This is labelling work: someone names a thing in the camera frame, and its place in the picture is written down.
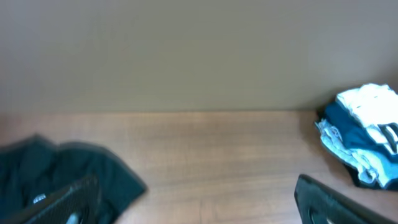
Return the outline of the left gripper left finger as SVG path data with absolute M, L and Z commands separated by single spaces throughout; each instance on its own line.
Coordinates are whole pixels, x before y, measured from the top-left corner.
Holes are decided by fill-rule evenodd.
M 98 179 L 89 175 L 2 219 L 1 223 L 95 223 L 100 201 Z

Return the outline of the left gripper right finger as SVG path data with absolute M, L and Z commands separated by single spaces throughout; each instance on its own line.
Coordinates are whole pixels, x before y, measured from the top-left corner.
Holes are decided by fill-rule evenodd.
M 309 175 L 299 175 L 294 198 L 302 224 L 396 224 Z

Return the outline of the black t-shirt with logo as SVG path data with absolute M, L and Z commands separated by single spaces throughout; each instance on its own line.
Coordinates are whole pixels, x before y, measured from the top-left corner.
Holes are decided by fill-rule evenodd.
M 87 176 L 96 177 L 101 192 L 95 223 L 114 223 L 147 190 L 119 157 L 96 144 L 56 144 L 36 135 L 1 146 L 1 219 Z

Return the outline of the white t-shirt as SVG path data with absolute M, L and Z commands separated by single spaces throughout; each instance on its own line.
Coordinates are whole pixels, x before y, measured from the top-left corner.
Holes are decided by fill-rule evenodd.
M 365 84 L 337 94 L 337 102 L 377 144 L 397 155 L 397 93 L 388 85 Z

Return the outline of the light grey-blue folded shirt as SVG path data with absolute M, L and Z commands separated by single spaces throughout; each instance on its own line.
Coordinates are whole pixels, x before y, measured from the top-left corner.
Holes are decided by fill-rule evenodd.
M 381 153 L 367 149 L 347 149 L 339 130 L 323 119 L 315 123 L 323 147 L 349 172 L 357 187 L 397 190 L 397 163 Z

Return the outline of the dark blue folded shirt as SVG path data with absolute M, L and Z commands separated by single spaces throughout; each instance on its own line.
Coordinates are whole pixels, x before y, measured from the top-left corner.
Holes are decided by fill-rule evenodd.
M 385 145 L 373 140 L 339 103 L 332 102 L 326 105 L 323 118 L 339 130 L 346 148 L 375 151 L 386 156 L 391 162 L 397 162 L 397 154 L 391 154 Z

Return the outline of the black folded shirt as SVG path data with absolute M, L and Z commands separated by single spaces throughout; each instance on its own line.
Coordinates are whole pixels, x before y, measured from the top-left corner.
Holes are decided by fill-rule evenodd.
M 321 144 L 344 165 L 355 186 L 397 190 L 397 158 L 390 158 L 339 105 L 317 115 Z

